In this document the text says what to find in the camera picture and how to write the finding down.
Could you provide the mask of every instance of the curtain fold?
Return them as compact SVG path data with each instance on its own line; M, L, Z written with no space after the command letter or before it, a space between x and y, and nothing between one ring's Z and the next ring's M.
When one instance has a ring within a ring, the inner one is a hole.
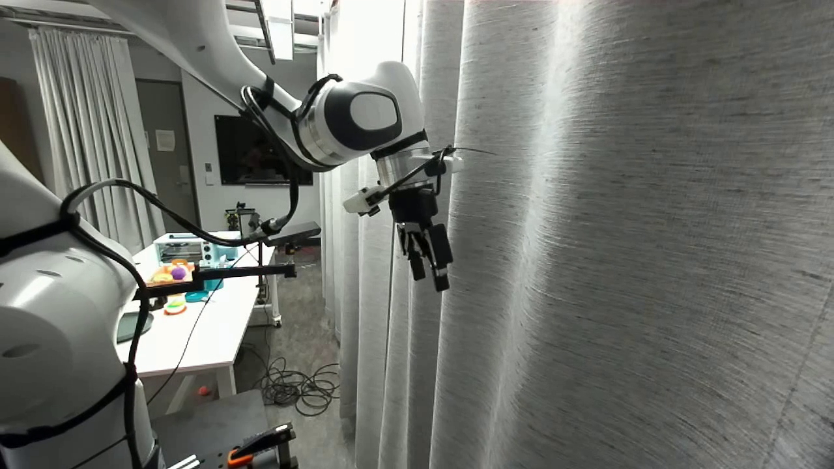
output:
M131 48L120 36L29 30L51 147L55 194L131 179L155 190L138 110ZM131 252L161 234L142 198L101 190L82 216Z
M357 467L830 467L834 6L419 6L330 32L463 160L443 297L325 218Z

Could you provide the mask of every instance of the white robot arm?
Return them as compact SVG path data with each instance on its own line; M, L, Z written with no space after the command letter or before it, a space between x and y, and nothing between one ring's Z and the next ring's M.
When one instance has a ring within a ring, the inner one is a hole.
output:
M417 278L421 259L447 290L451 247L434 179L446 164L429 152L412 73L383 63L364 82L325 78L300 102L262 75L234 45L224 0L90 0L183 71L251 116L294 164L325 173L369 153L378 188L350 212L376 215L389 198ZM11 469L165 467L141 380L115 351L115 324L135 278L90 243L51 224L59 202L0 143L0 454ZM33 243L12 243L42 228ZM94 243L122 252L75 221Z

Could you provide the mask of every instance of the white table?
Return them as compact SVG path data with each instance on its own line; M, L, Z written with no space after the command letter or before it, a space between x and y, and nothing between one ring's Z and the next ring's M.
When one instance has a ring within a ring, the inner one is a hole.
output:
M267 264L271 256L274 247L262 247L262 264ZM133 260L142 278L151 278L151 273L159 269L153 244L133 256ZM257 247L240 247L240 260L234 267L257 267ZM167 379L168 372L185 375L167 407L167 414L183 410L196 372L211 372L222 400L236 394L234 358L251 324L254 301L257 276L236 276L224 278L208 303L187 303L187 310L179 315L153 310L153 327L141 337L138 344L135 370L141 379ZM128 350L131 342L118 344L120 360L128 360Z

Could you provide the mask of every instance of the gray curtain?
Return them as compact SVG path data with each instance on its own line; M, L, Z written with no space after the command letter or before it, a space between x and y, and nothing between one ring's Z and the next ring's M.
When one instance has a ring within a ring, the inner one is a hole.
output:
M131 179L155 194L141 122L131 48L122 36L30 30L30 52L49 130L58 196ZM161 234L159 212L124 190L101 190L82 216L131 252Z
M357 467L830 467L834 2L417 18L455 264L325 221Z

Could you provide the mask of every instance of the room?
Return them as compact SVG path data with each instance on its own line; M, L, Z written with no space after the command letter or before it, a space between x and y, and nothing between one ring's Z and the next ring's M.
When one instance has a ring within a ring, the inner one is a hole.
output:
M830 23L0 0L0 469L830 467Z

